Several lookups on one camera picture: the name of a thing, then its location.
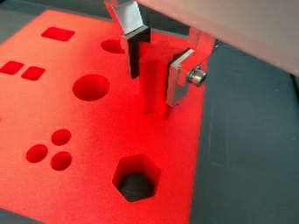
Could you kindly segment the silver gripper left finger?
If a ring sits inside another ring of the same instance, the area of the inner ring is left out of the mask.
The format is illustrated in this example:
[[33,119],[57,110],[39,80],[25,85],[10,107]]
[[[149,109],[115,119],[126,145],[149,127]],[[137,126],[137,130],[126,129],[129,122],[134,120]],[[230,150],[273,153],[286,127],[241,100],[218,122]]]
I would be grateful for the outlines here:
[[105,4],[122,36],[121,45],[126,50],[129,75],[135,79],[139,76],[139,45],[151,42],[151,28],[145,25],[135,0],[126,3],[107,0]]

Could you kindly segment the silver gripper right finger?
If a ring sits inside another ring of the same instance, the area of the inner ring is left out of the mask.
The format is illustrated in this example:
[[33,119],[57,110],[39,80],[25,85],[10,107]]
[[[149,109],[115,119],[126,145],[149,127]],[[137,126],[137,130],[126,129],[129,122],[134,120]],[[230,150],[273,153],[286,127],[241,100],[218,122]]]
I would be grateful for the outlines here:
[[166,103],[174,107],[189,94],[190,85],[201,87],[208,78],[209,58],[221,42],[206,32],[190,28],[189,47],[169,66]]

